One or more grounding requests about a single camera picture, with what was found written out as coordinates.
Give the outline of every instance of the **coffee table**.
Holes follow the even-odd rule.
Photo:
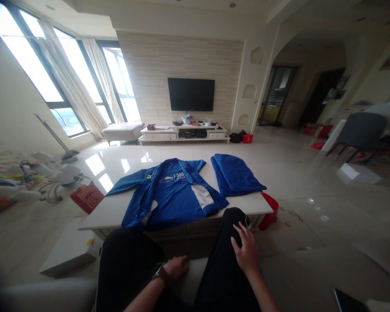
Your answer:
[[[210,186],[218,190],[218,182],[211,160],[205,159],[205,161],[206,165],[199,173]],[[159,162],[144,162],[133,166],[128,174],[135,173],[141,169],[148,169],[159,164]],[[92,230],[98,237],[104,240],[110,232],[121,227],[121,222],[131,201],[134,190],[135,189],[132,189],[121,194],[105,197],[95,210],[83,221],[79,230]],[[253,230],[258,228],[266,214],[273,213],[272,208],[259,192],[245,196],[227,197],[227,200],[230,202],[227,208],[238,207],[249,216]],[[217,214],[199,221],[166,230],[145,233],[155,241],[173,241],[214,236],[218,232],[221,217],[227,208],[221,209]]]

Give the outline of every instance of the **white tv cabinet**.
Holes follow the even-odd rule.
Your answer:
[[[189,142],[189,141],[223,141],[226,140],[227,143],[230,141],[230,137],[227,136],[227,130],[221,126],[222,129],[218,129],[219,126],[192,126],[192,125],[182,125],[182,126],[170,126],[169,129],[155,129],[148,130],[147,127],[141,130],[142,136],[139,138],[140,145],[143,145],[144,142],[159,142],[159,141],[176,141],[176,142]],[[191,138],[186,139],[184,137],[179,137],[179,132],[184,132],[185,130],[198,130],[206,129],[207,137],[206,138]]]

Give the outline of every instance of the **watch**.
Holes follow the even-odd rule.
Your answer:
[[[161,263],[157,264],[152,271],[152,280],[158,277],[160,277],[165,282],[165,285],[169,281],[169,274],[166,272],[165,268]]]

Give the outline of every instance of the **blue jacket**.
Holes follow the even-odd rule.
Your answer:
[[[122,227],[154,231],[214,215],[228,201],[199,175],[204,160],[168,159],[156,167],[121,178],[106,196],[133,187]]]
[[[260,184],[246,163],[236,156],[215,154],[211,157],[217,176],[218,187],[223,196],[243,196],[261,192],[267,187]]]

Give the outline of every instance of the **white logo print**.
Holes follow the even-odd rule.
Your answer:
[[[176,174],[176,180],[183,180],[185,179],[185,174],[183,172],[179,172]]]
[[[175,175],[173,175],[173,177],[166,176],[163,179],[160,179],[159,183],[173,182],[173,181],[175,181]]]

